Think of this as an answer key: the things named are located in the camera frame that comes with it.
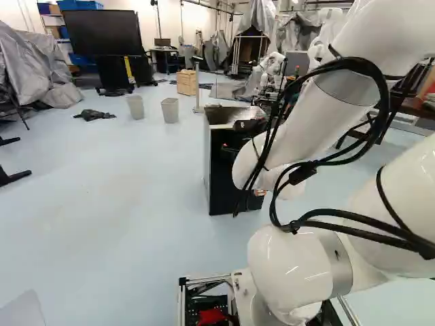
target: wooden box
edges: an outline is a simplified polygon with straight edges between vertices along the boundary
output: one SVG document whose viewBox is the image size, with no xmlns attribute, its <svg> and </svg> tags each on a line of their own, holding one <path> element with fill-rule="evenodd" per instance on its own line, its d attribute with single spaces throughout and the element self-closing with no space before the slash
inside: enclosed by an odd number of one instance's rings
<svg viewBox="0 0 435 326">
<path fill-rule="evenodd" d="M 60 8 L 58 5 L 49 4 L 50 15 L 60 15 Z"/>
<path fill-rule="evenodd" d="M 55 39 L 60 39 L 60 33 L 57 26 L 47 26 L 47 34 L 53 35 Z"/>
<path fill-rule="evenodd" d="M 195 71 L 183 69 L 177 72 L 177 92 L 189 96 L 196 94 Z"/>
</svg>

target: blue bin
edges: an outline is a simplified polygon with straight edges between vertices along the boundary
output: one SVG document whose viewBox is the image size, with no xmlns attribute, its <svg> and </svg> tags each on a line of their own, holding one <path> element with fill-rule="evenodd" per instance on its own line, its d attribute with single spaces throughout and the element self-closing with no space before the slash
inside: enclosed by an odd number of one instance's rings
<svg viewBox="0 0 435 326">
<path fill-rule="evenodd" d="M 57 1 L 60 10 L 95 10 L 103 9 L 103 5 L 96 1 L 63 0 Z"/>
<path fill-rule="evenodd" d="M 50 15 L 50 4 L 49 3 L 38 3 L 38 12 L 41 15 Z"/>
<path fill-rule="evenodd" d="M 95 61 L 92 59 L 89 59 L 85 56 L 79 56 L 75 53 L 68 53 L 69 58 L 71 59 L 71 63 L 75 66 L 89 66 L 89 65 L 95 65 Z"/>
<path fill-rule="evenodd" d="M 59 27 L 59 33 L 60 33 L 60 37 L 61 38 L 63 38 L 63 39 L 68 39 L 69 38 L 67 27 L 60 26 Z"/>
</svg>

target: floor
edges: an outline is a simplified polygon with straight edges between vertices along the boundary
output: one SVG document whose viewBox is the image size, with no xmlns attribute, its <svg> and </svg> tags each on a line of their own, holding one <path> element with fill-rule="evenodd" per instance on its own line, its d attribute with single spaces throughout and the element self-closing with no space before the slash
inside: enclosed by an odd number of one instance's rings
<svg viewBox="0 0 435 326">
<path fill-rule="evenodd" d="M 224 79 L 201 73 L 200 82 L 216 78 Z M 4 169 L 33 174 L 0 188 L 0 306 L 33 289 L 47 326 L 174 325 L 180 276 L 247 265 L 247 241 L 268 223 L 270 198 L 261 211 L 236 219 L 208 216 L 203 116 L 192 112 L 194 97 L 169 83 L 135 93 L 144 99 L 144 120 L 131 119 L 125 98 L 86 90 L 76 106 L 29 119 L 30 131 L 20 122 L 1 131 L 22 137 L 0 149 Z M 208 93 L 201 90 L 202 104 L 229 103 Z M 180 123 L 165 125 L 160 101 L 170 96 L 179 99 Z M 117 118 L 72 118 L 83 109 Z M 322 169 L 303 196 L 279 202 L 280 218 L 343 207 L 380 166 L 421 139 L 390 130 L 361 160 Z M 433 324 L 432 283 L 400 281 L 348 298 L 363 325 Z"/>
</svg>

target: white robotic arm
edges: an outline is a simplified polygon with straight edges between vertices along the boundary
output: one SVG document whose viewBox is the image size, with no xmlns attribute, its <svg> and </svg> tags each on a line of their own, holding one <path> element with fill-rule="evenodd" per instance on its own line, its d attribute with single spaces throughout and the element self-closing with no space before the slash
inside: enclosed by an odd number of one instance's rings
<svg viewBox="0 0 435 326">
<path fill-rule="evenodd" d="M 392 87 L 422 58 L 435 53 L 429 40 L 435 37 L 430 0 L 359 0 L 351 18 L 332 45 L 342 56 L 368 59 L 387 76 Z M 322 63 L 334 59 L 327 53 Z M 316 76 L 304 89 L 290 117 L 280 126 L 263 171 L 254 187 L 272 190 L 284 164 L 315 158 L 355 126 L 379 99 L 374 82 L 350 71 Z M 255 137 L 262 149 L 266 133 Z M 257 154 L 251 143 L 238 154 L 232 169 L 234 184 L 241 189 L 254 169 Z"/>
<path fill-rule="evenodd" d="M 269 77 L 278 74 L 284 58 L 284 55 L 272 52 L 265 56 L 258 65 L 252 67 L 252 73 L 246 86 L 247 92 L 254 93 L 256 91 L 259 93 L 265 88 L 268 85 Z"/>
<path fill-rule="evenodd" d="M 431 0 L 355 1 L 333 48 L 343 56 L 375 63 L 392 87 L 395 76 L 405 76 L 422 58 L 435 54 L 435 2 Z M 333 59 L 327 53 L 322 63 Z M 373 82 L 350 71 L 329 72 L 313 78 L 289 118 L 281 125 L 255 187 L 272 190 L 277 169 L 284 164 L 316 158 L 378 101 Z M 254 142 L 263 149 L 266 135 Z M 435 242 L 435 136 L 427 138 L 383 169 L 379 180 L 388 202 L 414 234 Z M 258 161 L 254 146 L 242 148 L 234 163 L 234 184 L 242 188 Z M 348 211 L 397 222 L 381 201 L 377 180 L 358 192 Z M 340 219 L 324 217 L 330 223 Z M 384 234 L 353 221 L 345 226 Z M 296 235 L 266 226 L 248 245 L 249 269 L 273 314 L 288 325 L 312 319 L 320 302 L 361 291 L 393 277 L 435 277 L 435 260 L 330 230 L 302 227 Z"/>
</svg>

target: wall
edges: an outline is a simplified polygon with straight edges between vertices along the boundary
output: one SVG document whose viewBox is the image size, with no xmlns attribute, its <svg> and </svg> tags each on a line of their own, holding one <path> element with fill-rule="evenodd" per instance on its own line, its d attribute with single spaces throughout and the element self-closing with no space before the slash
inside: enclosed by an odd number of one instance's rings
<svg viewBox="0 0 435 326">
<path fill-rule="evenodd" d="M 13 29 L 43 33 L 35 0 L 0 0 L 0 20 Z"/>
<path fill-rule="evenodd" d="M 145 49 L 154 45 L 158 37 L 156 6 L 151 6 L 148 0 L 100 0 L 105 9 L 135 10 L 139 15 L 142 43 Z M 178 46 L 181 35 L 181 17 L 179 0 L 158 0 L 160 11 L 160 26 L 163 38 L 170 38 L 173 46 Z M 203 38 L 210 38 L 214 33 L 215 13 L 199 5 L 184 3 L 183 5 L 184 41 L 186 44 L 195 42 L 195 30 L 201 29 Z"/>
</svg>

